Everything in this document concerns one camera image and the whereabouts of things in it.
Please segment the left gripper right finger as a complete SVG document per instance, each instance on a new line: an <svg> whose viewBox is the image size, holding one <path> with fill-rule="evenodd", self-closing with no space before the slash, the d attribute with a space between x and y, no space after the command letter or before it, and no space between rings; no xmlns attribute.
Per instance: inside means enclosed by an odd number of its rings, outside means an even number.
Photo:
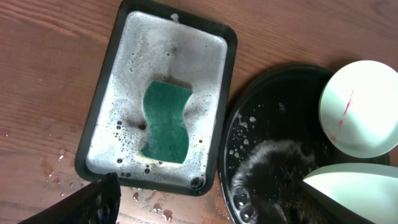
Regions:
<svg viewBox="0 0 398 224"><path fill-rule="evenodd" d="M325 194L308 185L302 180L298 181L298 185L306 195L305 197L311 200L316 207L318 207L326 218L332 223L339 224L374 224L373 222L361 217L360 215L345 208L339 203L335 202Z"/></svg>

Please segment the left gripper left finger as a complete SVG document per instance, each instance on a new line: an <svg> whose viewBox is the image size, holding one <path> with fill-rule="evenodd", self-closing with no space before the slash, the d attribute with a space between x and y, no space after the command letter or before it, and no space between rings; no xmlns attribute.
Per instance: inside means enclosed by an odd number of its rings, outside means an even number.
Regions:
<svg viewBox="0 0 398 224"><path fill-rule="evenodd" d="M117 173L108 173L22 224L115 224L121 201Z"/></svg>

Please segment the green yellow sponge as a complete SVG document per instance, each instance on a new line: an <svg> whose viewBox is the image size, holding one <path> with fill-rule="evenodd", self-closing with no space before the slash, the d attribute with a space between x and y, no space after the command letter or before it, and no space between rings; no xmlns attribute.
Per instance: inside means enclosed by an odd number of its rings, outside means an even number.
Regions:
<svg viewBox="0 0 398 224"><path fill-rule="evenodd" d="M188 88L153 81L144 95L147 139L140 155L162 162L181 164L189 147L183 114L192 95Z"/></svg>

